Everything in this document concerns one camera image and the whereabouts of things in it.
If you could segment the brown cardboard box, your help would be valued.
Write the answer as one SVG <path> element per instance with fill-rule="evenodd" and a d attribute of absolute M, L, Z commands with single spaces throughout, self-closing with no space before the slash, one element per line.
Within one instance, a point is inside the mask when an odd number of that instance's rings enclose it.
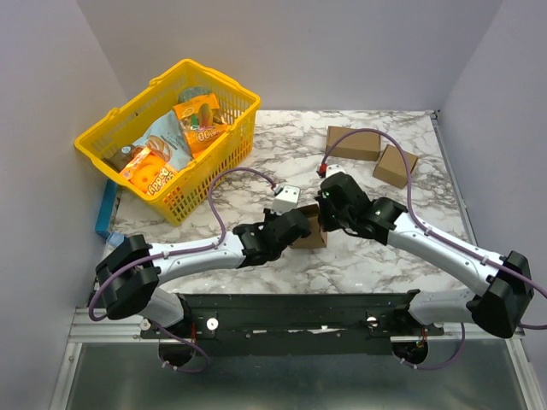
<path fill-rule="evenodd" d="M 290 246 L 291 249 L 324 249 L 327 246 L 327 233 L 319 223 L 320 209 L 317 204 L 309 204 L 298 208 L 309 222 L 310 234 L 299 238 Z"/>

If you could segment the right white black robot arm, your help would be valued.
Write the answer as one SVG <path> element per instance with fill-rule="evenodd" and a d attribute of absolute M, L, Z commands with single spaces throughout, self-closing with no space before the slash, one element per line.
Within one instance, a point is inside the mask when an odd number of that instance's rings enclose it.
<path fill-rule="evenodd" d="M 413 220 L 401 203 L 386 197 L 368 198 L 345 171 L 324 171 L 316 196 L 324 231 L 344 230 L 406 251 L 460 281 L 461 290 L 412 291 L 393 316 L 405 335 L 423 325 L 476 324 L 495 337 L 510 338 L 533 297 L 526 257 L 502 256 L 452 237 L 421 220 Z"/>

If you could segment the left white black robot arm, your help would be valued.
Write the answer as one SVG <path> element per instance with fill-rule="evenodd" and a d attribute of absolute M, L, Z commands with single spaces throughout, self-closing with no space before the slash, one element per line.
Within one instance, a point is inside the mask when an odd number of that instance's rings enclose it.
<path fill-rule="evenodd" d="M 265 265 L 309 234 L 306 216 L 292 209 L 204 240 L 165 244 L 147 243 L 141 234 L 127 237 L 96 266 L 99 288 L 88 315 L 98 322 L 138 314 L 158 323 L 169 336 L 181 337 L 189 329 L 189 308 L 181 296 L 161 285 L 201 272 Z"/>

